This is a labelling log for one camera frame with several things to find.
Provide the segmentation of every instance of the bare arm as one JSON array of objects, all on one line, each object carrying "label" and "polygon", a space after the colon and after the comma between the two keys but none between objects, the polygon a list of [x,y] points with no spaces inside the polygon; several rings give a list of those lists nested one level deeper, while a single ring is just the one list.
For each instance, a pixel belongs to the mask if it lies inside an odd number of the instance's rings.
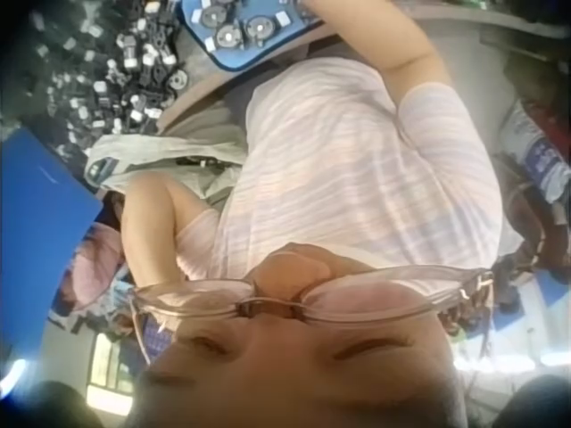
[{"label": "bare arm", "polygon": [[395,104],[423,83],[451,84],[426,34],[389,0],[303,2],[377,68]]}]

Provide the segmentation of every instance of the pink fabric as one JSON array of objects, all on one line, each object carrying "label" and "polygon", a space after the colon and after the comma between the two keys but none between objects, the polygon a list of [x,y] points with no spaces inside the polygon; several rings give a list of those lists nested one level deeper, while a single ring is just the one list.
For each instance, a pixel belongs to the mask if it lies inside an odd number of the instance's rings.
[{"label": "pink fabric", "polygon": [[109,288],[122,261],[120,233],[95,223],[70,266],[71,286],[77,299],[74,310],[91,305]]}]

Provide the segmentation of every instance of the blue board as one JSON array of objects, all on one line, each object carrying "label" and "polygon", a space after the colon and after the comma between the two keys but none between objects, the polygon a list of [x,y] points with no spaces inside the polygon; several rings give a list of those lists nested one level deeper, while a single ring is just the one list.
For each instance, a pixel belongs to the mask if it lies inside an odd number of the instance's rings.
[{"label": "blue board", "polygon": [[0,340],[34,358],[55,292],[102,204],[27,130],[2,142]]},{"label": "blue board", "polygon": [[[216,0],[206,0],[207,3],[216,4]],[[290,0],[289,4],[281,4],[279,0],[247,0],[243,2],[238,2],[239,5],[236,8],[236,19],[244,27],[245,23],[256,16],[267,16],[274,17],[276,13],[281,11],[286,11],[287,15],[291,21],[291,24],[280,28],[276,35],[268,40],[263,47],[259,47],[252,41],[247,39],[245,31],[243,31],[244,38],[246,40],[244,49],[225,49],[218,48],[216,51],[209,53],[216,64],[223,70],[228,71],[241,71],[253,66],[256,62],[270,54],[271,52],[278,49],[281,45],[298,38],[302,34],[308,32],[321,25],[321,21],[303,20],[297,8],[294,5],[294,0]],[[209,37],[214,37],[216,29],[209,29],[204,27],[201,23],[193,23],[192,17],[194,11],[202,10],[203,2],[201,0],[182,0],[181,2],[181,19],[186,25],[191,35],[196,39],[196,41],[203,47],[204,51],[205,40]]]}]

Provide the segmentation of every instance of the woman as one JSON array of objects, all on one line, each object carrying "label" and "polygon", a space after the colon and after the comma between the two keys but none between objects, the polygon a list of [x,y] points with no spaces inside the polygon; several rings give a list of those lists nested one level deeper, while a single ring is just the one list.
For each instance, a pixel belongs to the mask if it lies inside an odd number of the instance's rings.
[{"label": "woman", "polygon": [[[397,7],[304,3],[372,68],[312,60],[257,88],[221,218],[166,177],[128,189],[139,305],[176,329],[138,387],[137,426],[467,423],[446,334],[425,309],[481,290],[484,271],[421,265],[492,266],[502,215],[488,155]],[[178,266],[208,281],[184,283]]]}]

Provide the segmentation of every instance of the striped shirt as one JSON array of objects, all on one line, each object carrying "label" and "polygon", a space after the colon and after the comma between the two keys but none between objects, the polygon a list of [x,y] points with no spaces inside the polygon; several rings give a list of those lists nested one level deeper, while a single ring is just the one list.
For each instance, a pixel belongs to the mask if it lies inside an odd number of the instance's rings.
[{"label": "striped shirt", "polygon": [[256,89],[246,127],[250,152],[205,254],[208,277],[242,278],[288,243],[374,268],[497,259],[500,189],[450,87],[418,86],[397,110],[369,66],[310,60]]}]

